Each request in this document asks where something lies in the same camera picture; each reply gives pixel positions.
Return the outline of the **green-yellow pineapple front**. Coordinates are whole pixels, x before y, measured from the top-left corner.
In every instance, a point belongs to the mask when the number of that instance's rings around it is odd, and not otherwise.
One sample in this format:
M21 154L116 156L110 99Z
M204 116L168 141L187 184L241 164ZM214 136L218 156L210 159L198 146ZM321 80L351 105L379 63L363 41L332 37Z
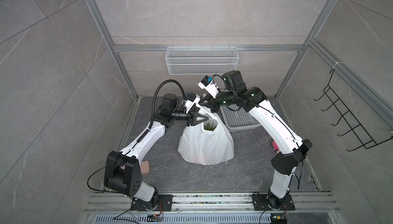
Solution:
M217 124L215 123L210 123L210 122L204 123L204 129L206 131L214 131L216 128L217 128Z

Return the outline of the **white plastic bag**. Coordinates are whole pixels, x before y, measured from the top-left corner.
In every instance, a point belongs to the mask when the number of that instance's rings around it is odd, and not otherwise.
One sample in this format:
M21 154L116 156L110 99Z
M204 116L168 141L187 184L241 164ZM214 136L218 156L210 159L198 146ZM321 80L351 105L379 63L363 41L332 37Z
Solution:
M222 119L207 107L198 108L200 115L209 117L205 123L215 123L217 128L214 131L206 131L204 123L187 126L178 146L182 158L189 163L201 165L215 165L233 159L233 138Z

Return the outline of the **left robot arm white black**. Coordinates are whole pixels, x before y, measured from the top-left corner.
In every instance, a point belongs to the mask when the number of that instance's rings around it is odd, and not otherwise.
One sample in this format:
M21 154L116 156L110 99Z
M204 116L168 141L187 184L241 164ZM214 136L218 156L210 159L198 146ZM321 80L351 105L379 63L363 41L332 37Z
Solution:
M200 96L187 93L179 104L178 97L166 94L162 104L153 109L153 119L144 131L119 152L112 151L106 159L104 186L118 193L156 205L158 191L142 181L141 162L152 146L168 131L175 120L195 126L208 120L199 113Z

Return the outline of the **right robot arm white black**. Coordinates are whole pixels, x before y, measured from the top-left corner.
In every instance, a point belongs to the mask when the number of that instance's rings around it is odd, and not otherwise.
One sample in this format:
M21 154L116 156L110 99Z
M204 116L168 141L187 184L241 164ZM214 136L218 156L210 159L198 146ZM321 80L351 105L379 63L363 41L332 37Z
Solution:
M200 101L212 111L225 105L235 104L253 116L268 132L279 148L279 153L271 160L274 168L272 185L268 191L271 206L282 204L289 195L292 174L297 166L304 161L307 152L312 147L310 140L303 140L278 115L267 96L257 87L245 88L241 85L239 93L232 88L219 92L214 84L198 86L208 94Z

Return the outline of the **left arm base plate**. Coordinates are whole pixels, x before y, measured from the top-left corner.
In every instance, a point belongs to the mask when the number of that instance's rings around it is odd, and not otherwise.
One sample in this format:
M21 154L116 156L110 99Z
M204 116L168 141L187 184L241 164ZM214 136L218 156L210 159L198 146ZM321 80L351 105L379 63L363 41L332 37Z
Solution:
M173 204L173 195L154 195L151 201L137 199L131 205L132 211L170 211Z

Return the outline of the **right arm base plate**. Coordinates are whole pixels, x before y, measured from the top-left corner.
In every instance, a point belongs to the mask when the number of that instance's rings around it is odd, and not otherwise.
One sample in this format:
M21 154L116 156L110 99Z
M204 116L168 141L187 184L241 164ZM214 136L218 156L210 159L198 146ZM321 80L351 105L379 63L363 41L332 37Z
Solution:
M252 203L255 211L265 211L265 210L279 210L279 211L294 211L295 205L292 196L288 194L284 198L277 198L274 194L261 194L254 193L251 196Z

